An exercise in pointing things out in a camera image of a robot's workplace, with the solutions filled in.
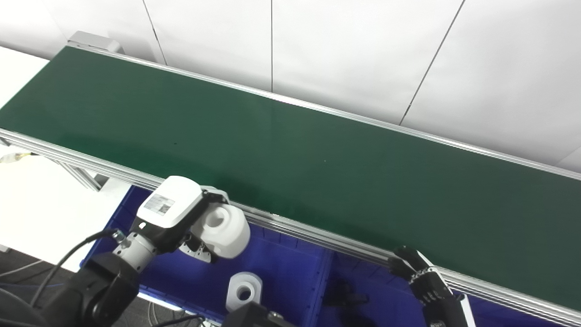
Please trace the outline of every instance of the label sticker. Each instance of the label sticker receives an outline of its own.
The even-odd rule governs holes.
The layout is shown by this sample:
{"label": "label sticker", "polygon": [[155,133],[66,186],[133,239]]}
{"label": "label sticker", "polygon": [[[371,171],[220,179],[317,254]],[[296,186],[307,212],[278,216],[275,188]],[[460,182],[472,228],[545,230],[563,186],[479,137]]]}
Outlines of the label sticker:
{"label": "label sticker", "polygon": [[163,216],[166,212],[174,205],[175,201],[168,199],[166,197],[162,197],[159,194],[154,194],[149,201],[145,203],[145,209],[149,209],[156,214]]}

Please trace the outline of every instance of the blue plastic bin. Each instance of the blue plastic bin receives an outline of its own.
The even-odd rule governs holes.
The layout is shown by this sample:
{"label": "blue plastic bin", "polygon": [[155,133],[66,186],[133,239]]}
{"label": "blue plastic bin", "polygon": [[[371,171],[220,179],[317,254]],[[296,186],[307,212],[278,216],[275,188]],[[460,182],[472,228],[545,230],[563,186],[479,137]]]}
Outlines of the blue plastic bin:
{"label": "blue plastic bin", "polygon": [[[349,255],[335,253],[328,286],[346,280],[357,294],[369,302],[357,307],[359,313],[378,327],[426,327],[422,306],[411,294],[407,282],[391,275],[384,267]],[[468,297],[478,327],[557,327],[559,325],[503,307],[477,297]],[[341,327],[340,309],[322,307],[318,327]]]}
{"label": "blue plastic bin", "polygon": [[[131,187],[107,224],[128,231],[137,208],[150,191]],[[88,255],[112,251],[112,240],[97,242]],[[256,225],[238,257],[215,264],[177,250],[158,255],[141,273],[141,292],[221,322],[230,277],[249,271],[263,281],[261,303],[293,324],[312,327],[321,305],[332,253],[319,246]]]}
{"label": "blue plastic bin", "polygon": [[[150,191],[131,187],[107,227],[127,232],[137,209]],[[141,273],[141,292],[186,310],[222,322],[232,275],[250,271],[263,280],[262,304],[301,327],[342,327],[340,308],[323,307],[325,289],[341,279],[369,302],[357,306],[378,327],[425,327],[421,304],[406,281],[384,267],[336,253],[256,225],[250,225],[250,243],[232,260],[215,264],[193,259],[179,250],[157,256]],[[88,254],[112,251],[104,239]],[[478,327],[556,327],[545,320],[498,304],[469,297]]]}

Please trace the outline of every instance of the white block with hole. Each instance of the white block with hole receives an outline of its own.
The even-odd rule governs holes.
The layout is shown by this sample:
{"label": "white block with hole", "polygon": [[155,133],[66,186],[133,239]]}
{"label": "white block with hole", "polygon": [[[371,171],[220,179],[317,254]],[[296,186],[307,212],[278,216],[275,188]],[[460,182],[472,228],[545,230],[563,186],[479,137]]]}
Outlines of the white block with hole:
{"label": "white block with hole", "polygon": [[222,258],[237,257],[250,240],[250,226],[244,212],[223,203],[210,204],[191,231]]}
{"label": "white block with hole", "polygon": [[226,310],[232,312],[250,302],[260,304],[261,295],[262,279],[251,272],[239,272],[230,278]]}

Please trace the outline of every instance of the hole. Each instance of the hole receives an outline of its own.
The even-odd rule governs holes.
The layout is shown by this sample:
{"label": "hole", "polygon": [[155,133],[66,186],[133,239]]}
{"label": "hole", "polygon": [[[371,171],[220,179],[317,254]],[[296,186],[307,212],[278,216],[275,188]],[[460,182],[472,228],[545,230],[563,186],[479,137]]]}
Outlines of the hole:
{"label": "hole", "polygon": [[223,222],[224,213],[221,211],[214,211],[208,215],[208,218],[206,218],[206,224],[210,227],[218,227],[222,225]]}
{"label": "hole", "polygon": [[250,298],[250,289],[247,286],[242,286],[236,291],[236,296],[240,301],[246,301]]}

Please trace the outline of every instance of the green conveyor belt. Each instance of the green conveyor belt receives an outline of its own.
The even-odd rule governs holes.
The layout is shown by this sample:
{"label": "green conveyor belt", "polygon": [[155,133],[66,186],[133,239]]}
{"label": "green conveyor belt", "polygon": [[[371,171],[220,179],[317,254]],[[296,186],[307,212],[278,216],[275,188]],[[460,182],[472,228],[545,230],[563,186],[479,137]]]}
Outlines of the green conveyor belt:
{"label": "green conveyor belt", "polygon": [[70,47],[0,127],[581,310],[579,180]]}

